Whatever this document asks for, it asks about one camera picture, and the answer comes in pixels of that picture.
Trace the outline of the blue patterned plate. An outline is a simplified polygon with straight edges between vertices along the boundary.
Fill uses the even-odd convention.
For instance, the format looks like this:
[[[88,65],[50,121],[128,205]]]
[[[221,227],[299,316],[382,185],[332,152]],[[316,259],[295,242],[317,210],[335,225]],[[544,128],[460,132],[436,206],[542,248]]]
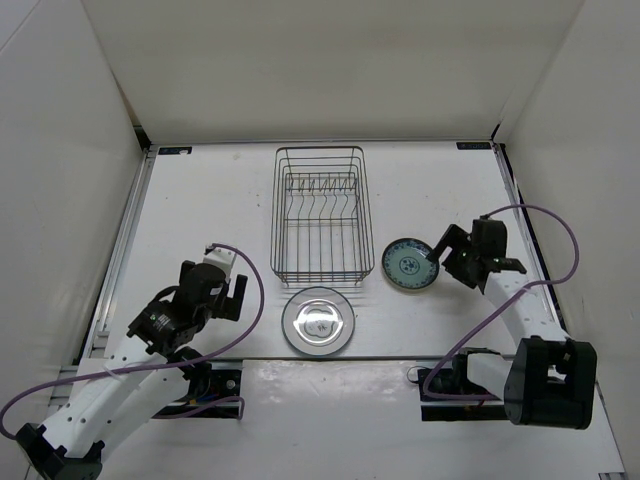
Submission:
[[[382,271],[387,281],[402,290],[417,292],[430,287],[439,275],[437,260],[430,260],[432,248],[415,238],[394,240],[383,251]]]

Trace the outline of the white dark-rimmed plate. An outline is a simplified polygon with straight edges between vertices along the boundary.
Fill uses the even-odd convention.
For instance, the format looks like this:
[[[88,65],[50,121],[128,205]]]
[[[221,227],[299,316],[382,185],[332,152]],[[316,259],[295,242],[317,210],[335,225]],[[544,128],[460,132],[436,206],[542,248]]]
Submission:
[[[306,356],[326,357],[351,341],[356,315],[349,300],[335,289],[309,287],[294,294],[281,315],[285,340]]]

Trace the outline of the metal wire dish rack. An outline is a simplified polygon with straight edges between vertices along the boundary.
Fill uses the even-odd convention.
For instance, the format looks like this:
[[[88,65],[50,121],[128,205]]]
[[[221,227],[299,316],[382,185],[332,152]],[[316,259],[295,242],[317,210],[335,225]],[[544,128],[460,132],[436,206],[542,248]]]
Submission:
[[[285,285],[361,283],[375,266],[364,150],[276,150],[270,267]]]

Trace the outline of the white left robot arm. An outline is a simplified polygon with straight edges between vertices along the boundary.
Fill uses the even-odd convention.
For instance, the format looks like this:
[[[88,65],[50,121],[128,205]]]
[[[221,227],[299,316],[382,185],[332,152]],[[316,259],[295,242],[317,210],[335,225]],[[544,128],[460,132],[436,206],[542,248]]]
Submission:
[[[230,293],[233,262],[185,261],[177,284],[158,292],[129,324],[98,378],[15,441],[44,479],[95,479],[108,455],[166,405],[198,400],[210,367],[190,347],[211,319],[236,321],[243,293]]]

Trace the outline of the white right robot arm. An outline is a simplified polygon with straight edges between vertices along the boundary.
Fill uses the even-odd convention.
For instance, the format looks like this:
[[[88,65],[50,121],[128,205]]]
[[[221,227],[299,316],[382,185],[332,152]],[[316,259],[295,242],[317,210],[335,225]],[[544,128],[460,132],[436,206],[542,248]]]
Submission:
[[[592,420],[596,351],[536,316],[536,290],[545,283],[528,279],[507,244],[505,223],[485,214],[469,231],[450,225],[434,247],[410,237],[385,247],[383,272],[395,286],[421,290],[445,271],[494,307],[414,383],[426,401],[499,401],[514,425],[584,430]]]

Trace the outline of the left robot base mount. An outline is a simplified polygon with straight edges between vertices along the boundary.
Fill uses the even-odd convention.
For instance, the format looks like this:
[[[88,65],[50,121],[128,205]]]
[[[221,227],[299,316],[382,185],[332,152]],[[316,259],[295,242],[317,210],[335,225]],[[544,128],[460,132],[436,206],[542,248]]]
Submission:
[[[234,419],[243,413],[241,396],[243,365],[240,361],[210,362],[204,377],[188,392],[164,406],[154,419]]]

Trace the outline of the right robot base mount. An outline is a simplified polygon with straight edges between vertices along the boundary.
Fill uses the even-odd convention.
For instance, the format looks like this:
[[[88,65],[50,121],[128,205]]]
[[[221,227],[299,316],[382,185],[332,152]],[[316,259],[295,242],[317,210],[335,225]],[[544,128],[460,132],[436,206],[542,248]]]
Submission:
[[[433,394],[445,395],[436,398],[423,389],[432,369],[425,365],[411,366],[405,374],[406,380],[418,388],[421,420],[423,422],[474,422],[506,421],[507,415],[501,400],[478,400],[469,396],[485,396],[488,392],[469,382],[461,382],[450,367],[440,370],[429,385]]]

